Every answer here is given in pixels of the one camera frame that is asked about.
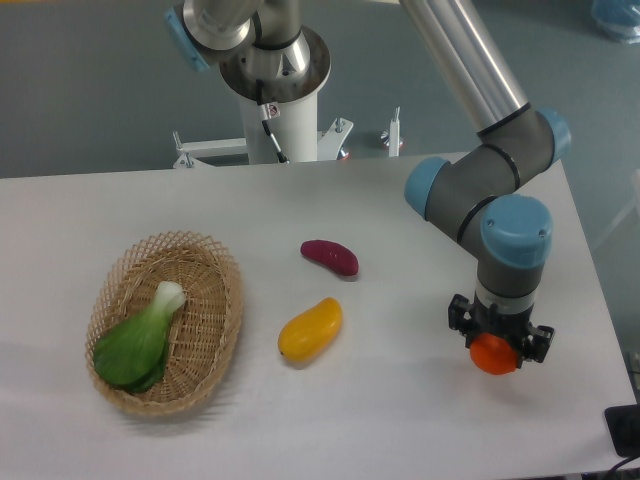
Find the wicker basket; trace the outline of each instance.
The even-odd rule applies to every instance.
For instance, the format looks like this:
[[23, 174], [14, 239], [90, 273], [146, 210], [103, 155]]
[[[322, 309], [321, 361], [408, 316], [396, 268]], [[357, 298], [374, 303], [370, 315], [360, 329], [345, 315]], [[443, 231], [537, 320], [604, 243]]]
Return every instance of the wicker basket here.
[[[187, 296], [171, 324], [165, 375], [141, 394], [112, 388], [94, 370], [96, 341], [146, 307], [163, 280], [180, 284]], [[166, 415], [192, 407], [222, 378], [242, 307], [238, 265], [219, 242], [192, 232], [169, 232], [140, 242], [114, 265], [93, 309], [86, 359], [95, 387], [127, 413]]]

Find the blue joint cap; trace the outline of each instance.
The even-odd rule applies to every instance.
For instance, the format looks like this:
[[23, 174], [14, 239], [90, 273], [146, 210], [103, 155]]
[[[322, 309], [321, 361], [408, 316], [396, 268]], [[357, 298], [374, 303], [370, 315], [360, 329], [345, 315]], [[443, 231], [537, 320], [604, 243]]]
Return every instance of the blue joint cap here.
[[191, 66], [191, 68], [196, 72], [209, 70], [209, 64], [204, 61], [202, 55], [200, 55], [198, 50], [196, 50], [196, 47], [191, 43], [191, 39], [187, 35], [187, 32], [185, 32], [182, 22], [178, 18], [178, 15], [176, 15], [173, 8], [167, 10], [164, 14], [164, 19], [165, 22], [167, 22], [169, 33], [171, 34], [174, 43], [189, 66]]
[[553, 220], [535, 198], [505, 195], [489, 204], [482, 216], [482, 241], [494, 258], [513, 268], [542, 265], [551, 252]]
[[571, 149], [571, 130], [567, 121], [558, 115], [558, 112], [551, 110], [550, 108], [541, 108], [538, 110], [546, 120], [549, 122], [551, 131], [553, 132], [553, 158], [551, 159], [551, 165], [556, 163], [562, 157], [564, 157]]
[[440, 169], [449, 163], [441, 157], [431, 157], [423, 160], [413, 169], [404, 185], [404, 199], [411, 208], [418, 212], [425, 220], [427, 218], [427, 201], [429, 193]]

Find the gray floor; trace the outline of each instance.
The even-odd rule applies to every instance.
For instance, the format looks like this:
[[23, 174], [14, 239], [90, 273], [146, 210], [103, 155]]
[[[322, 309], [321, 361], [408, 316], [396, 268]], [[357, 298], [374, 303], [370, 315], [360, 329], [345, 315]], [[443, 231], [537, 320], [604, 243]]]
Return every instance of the gray floor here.
[[[0, 177], [169, 168], [171, 139], [242, 136], [217, 72], [179, 57], [162, 13], [169, 0], [0, 5]], [[535, 106], [573, 129], [564, 166], [587, 240], [632, 199], [640, 168], [640, 45], [599, 32], [590, 0], [477, 1]], [[354, 156], [380, 156], [378, 136], [402, 108], [404, 153], [474, 148], [474, 131], [397, 5], [304, 2], [332, 52], [319, 126], [355, 122]], [[640, 228], [597, 269], [623, 351], [640, 351]], [[561, 328], [562, 319], [553, 324]]]

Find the orange ball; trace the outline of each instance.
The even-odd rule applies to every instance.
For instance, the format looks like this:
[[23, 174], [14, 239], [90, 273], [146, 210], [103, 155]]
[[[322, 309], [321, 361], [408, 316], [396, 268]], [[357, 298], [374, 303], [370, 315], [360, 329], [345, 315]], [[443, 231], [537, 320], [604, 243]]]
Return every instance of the orange ball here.
[[478, 335], [470, 351], [473, 363], [491, 375], [505, 375], [518, 368], [518, 354], [506, 340], [490, 333]]

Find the blue object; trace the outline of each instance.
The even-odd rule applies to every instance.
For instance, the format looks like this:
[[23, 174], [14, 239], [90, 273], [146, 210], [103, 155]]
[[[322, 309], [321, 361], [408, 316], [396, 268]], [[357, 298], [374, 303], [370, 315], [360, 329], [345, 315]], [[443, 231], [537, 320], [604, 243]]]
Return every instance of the blue object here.
[[431, 187], [440, 169], [447, 163], [449, 162], [442, 157], [423, 160], [413, 169], [404, 185], [404, 199], [425, 220], [428, 220], [427, 201]]
[[551, 251], [553, 220], [535, 198], [505, 195], [489, 204], [482, 217], [482, 241], [491, 255], [513, 268], [542, 265]]
[[551, 165], [560, 160], [571, 149], [571, 130], [567, 121], [550, 108], [541, 108], [538, 112], [549, 122], [553, 132], [553, 159]]
[[209, 64], [204, 61], [204, 58], [202, 58], [200, 53], [198, 53], [198, 50], [196, 50], [196, 47], [191, 43], [187, 32], [184, 31], [182, 22], [180, 22], [180, 19], [173, 8], [167, 10], [164, 14], [164, 19], [167, 22], [169, 33], [171, 33], [174, 43], [177, 45], [178, 50], [180, 50], [180, 53], [189, 66], [191, 66], [191, 68], [196, 72], [209, 70]]
[[640, 42], [640, 0], [594, 0], [591, 16], [613, 39]]

